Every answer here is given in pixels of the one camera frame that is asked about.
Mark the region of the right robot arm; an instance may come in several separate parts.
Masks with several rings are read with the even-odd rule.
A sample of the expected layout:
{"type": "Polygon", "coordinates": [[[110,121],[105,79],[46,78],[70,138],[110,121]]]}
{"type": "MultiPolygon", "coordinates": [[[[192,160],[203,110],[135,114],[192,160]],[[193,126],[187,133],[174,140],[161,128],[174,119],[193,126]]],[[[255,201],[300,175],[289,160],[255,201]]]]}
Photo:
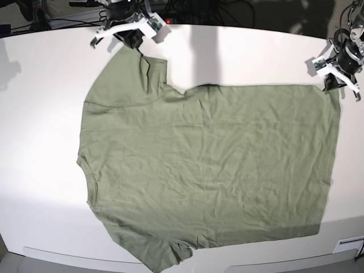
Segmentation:
{"type": "MultiPolygon", "coordinates": [[[[142,11],[138,1],[98,1],[106,13],[106,23],[98,29],[100,31],[115,31],[117,26],[135,23],[142,19],[142,11]]],[[[129,48],[137,48],[142,42],[139,30],[114,32],[112,36],[122,41],[129,48]]]]}

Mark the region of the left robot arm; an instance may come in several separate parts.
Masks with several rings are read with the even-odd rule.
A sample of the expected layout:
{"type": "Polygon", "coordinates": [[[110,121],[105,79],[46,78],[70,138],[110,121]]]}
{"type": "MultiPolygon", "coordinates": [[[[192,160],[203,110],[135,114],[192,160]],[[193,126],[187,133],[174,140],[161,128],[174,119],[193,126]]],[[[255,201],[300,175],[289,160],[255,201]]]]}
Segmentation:
{"type": "Polygon", "coordinates": [[[348,87],[361,100],[356,74],[363,69],[363,1],[353,1],[340,15],[339,29],[325,53],[325,63],[338,73],[325,76],[324,91],[348,87]]]}

